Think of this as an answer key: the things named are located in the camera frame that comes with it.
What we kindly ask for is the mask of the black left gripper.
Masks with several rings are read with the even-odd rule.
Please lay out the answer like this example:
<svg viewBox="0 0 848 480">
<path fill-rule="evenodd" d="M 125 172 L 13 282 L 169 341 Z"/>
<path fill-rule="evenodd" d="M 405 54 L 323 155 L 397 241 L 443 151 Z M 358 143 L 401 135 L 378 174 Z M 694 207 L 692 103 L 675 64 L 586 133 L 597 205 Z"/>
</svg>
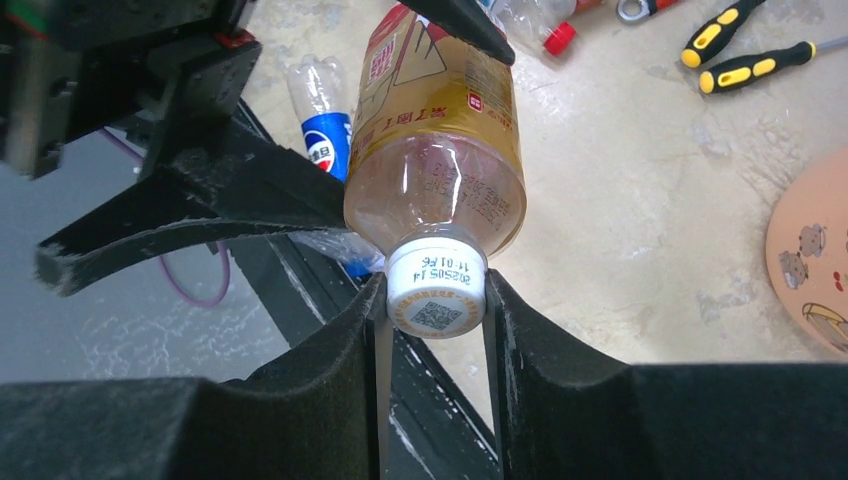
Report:
<svg viewBox="0 0 848 480">
<path fill-rule="evenodd" d="M 141 140 L 147 169 L 177 144 L 149 176 L 36 246 L 35 277 L 56 295 L 194 245 L 344 229 L 342 182 L 236 119 L 217 127 L 236 112 L 262 50 L 248 31 L 255 9 L 2 3 L 4 164 L 42 177 L 69 143 L 107 127 Z"/>
</svg>

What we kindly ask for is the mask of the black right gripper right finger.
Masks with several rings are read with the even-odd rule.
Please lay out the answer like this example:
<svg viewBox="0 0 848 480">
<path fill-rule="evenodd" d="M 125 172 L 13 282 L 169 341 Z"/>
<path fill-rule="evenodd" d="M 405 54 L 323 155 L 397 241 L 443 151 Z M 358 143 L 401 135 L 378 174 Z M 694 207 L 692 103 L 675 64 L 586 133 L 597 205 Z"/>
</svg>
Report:
<svg viewBox="0 0 848 480">
<path fill-rule="evenodd" d="M 506 479 L 843 479 L 841 363 L 636 364 L 486 275 L 483 332 Z"/>
</svg>

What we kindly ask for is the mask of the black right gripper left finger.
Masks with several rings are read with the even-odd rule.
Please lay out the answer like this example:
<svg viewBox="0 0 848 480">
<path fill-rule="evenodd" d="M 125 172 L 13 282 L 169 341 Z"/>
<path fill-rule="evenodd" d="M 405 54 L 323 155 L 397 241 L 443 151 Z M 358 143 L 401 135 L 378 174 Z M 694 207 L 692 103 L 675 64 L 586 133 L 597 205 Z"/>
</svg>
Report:
<svg viewBox="0 0 848 480">
<path fill-rule="evenodd" d="M 1 475 L 239 479 L 238 456 L 252 439 L 248 409 L 268 418 L 294 398 L 283 387 L 250 387 L 248 377 L 5 385 Z"/>
</svg>

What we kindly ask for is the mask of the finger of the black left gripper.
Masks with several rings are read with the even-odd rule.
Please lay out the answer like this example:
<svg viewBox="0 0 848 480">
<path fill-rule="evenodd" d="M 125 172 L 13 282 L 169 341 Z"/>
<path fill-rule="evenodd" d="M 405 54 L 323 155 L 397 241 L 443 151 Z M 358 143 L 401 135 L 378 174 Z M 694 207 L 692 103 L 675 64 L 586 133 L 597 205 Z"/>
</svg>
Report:
<svg viewBox="0 0 848 480">
<path fill-rule="evenodd" d="M 505 35 L 473 0 L 399 0 L 441 27 L 447 34 L 477 48 L 490 58 L 512 66 L 516 56 Z"/>
</svg>

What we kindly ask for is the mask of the gold red label bottle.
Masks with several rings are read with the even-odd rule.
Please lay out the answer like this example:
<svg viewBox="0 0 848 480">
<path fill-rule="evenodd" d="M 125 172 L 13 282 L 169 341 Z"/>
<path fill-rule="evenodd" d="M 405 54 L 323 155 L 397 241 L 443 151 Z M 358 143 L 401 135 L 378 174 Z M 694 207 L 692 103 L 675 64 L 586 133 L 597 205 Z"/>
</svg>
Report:
<svg viewBox="0 0 848 480">
<path fill-rule="evenodd" d="M 344 216 L 385 256 L 395 326 L 460 336 L 527 210 L 511 69 L 402 4 L 363 60 Z"/>
</svg>

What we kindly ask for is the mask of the orange plastic bin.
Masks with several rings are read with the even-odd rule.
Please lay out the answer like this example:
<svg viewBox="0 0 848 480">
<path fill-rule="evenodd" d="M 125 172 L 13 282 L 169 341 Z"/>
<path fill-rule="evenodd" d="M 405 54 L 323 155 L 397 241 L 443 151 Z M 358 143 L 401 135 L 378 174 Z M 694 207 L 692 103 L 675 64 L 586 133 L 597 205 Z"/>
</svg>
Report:
<svg viewBox="0 0 848 480">
<path fill-rule="evenodd" d="M 772 288 L 790 317 L 847 357 L 847 150 L 814 163 L 777 202 L 765 239 Z"/>
</svg>

